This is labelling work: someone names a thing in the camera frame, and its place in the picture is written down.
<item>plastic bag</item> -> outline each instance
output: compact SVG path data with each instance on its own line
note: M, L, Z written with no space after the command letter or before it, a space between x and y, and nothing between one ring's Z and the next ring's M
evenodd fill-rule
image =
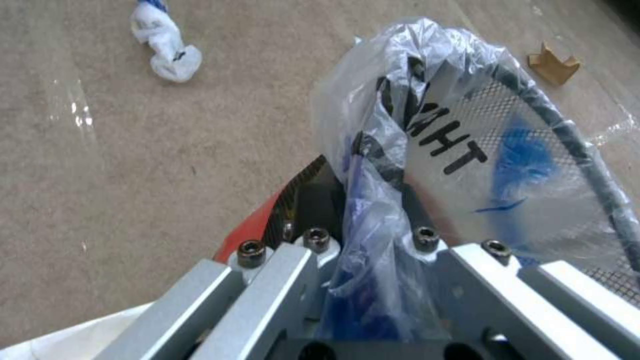
M151 68L163 79L183 83L202 63L202 53L182 43L180 29L167 14L162 0L139 0L131 14L131 31L139 43L147 43L156 52Z
M391 25L318 84L312 121L347 193L320 336L447 336L435 275L406 261L407 189L449 246L494 238L524 263L608 269L637 289L628 199L505 48L428 19Z

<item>hex socket bolt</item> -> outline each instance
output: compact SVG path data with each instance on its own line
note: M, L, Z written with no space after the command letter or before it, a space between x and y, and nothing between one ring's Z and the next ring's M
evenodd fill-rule
M418 251L433 252L438 248L440 235L428 226L416 227L413 230L413 244Z
M511 258L511 249L509 247L498 240L485 240L480 244L480 246L489 253L489 255L493 256L500 264L504 266L509 264L509 259Z
M331 236L322 227L312 227L302 234L302 244L316 254L322 254L329 249Z
M264 243L259 240L246 240L238 246L238 265L243 268L257 268L266 259Z

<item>metal frame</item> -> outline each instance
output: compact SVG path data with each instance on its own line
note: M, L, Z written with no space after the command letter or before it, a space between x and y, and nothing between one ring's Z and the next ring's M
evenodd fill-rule
M279 337L301 336L318 285L316 255L280 244L192 359L264 359Z
M180 359L243 288L239 272L203 259L96 359Z

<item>clear plastic wrap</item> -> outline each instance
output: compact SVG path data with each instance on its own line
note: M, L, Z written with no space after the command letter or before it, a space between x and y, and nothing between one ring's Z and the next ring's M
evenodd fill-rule
M317 85L312 121L347 192L320 336L447 336L428 265L406 263L407 188L449 246L493 238L525 264L564 259L637 291L629 200L505 48L428 19L391 25Z

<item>hole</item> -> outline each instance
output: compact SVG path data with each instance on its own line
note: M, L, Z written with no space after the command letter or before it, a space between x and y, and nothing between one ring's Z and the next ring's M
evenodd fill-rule
M298 360L336 360L335 352L329 345L313 341L300 350Z
M420 235L429 236L429 237L431 237L431 236L436 234L432 229L430 229L428 227L421 227L419 232L420 232Z
M300 302L303 302L306 296L307 296L307 285L304 284L302 286L302 290L300 290Z
M309 231L309 237L312 239L319 240L325 236L326 235L322 229L311 229L311 231Z
M244 244L242 244L242 250L245 253L254 253L257 252L260 249L260 244L257 243L257 241L247 241Z
M506 246L504 246L502 243L499 243L497 241L491 241L489 243L489 247L493 250L500 251L500 252L507 250Z
M482 360L482 356L478 354L472 347L464 343L451 343L444 348L445 360Z

